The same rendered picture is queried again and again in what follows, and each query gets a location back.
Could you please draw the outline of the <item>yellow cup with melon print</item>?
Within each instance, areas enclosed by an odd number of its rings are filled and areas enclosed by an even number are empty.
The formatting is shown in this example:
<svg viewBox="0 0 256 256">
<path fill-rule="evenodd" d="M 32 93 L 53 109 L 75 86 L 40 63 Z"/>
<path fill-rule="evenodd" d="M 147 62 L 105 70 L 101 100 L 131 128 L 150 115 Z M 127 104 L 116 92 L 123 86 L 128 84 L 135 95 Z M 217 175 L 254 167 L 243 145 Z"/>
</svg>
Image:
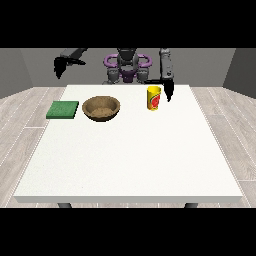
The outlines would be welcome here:
<svg viewBox="0 0 256 256">
<path fill-rule="evenodd" d="M 161 88 L 159 86 L 149 86 L 147 88 L 147 108 L 151 111 L 158 109 L 161 96 Z"/>
</svg>

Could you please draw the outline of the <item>brown wooden bowl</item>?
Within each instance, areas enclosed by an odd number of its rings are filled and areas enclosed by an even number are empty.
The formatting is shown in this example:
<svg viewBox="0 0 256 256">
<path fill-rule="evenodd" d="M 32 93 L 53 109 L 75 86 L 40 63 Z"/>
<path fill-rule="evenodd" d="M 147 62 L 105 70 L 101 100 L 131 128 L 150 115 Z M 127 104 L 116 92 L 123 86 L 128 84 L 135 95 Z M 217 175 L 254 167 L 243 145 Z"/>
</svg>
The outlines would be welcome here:
<svg viewBox="0 0 256 256">
<path fill-rule="evenodd" d="M 106 122 L 113 119 L 120 110 L 120 102 L 111 96 L 95 96 L 82 105 L 84 114 L 96 122 Z"/>
</svg>

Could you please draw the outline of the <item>green square pad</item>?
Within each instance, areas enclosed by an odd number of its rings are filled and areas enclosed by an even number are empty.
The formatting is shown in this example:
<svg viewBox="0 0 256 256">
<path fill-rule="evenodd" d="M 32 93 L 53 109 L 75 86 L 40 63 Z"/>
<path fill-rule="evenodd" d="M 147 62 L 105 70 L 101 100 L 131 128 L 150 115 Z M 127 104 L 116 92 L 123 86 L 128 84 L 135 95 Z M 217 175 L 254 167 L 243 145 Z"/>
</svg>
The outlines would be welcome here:
<svg viewBox="0 0 256 256">
<path fill-rule="evenodd" d="M 47 114 L 47 119 L 73 119 L 75 117 L 78 101 L 54 101 Z"/>
</svg>

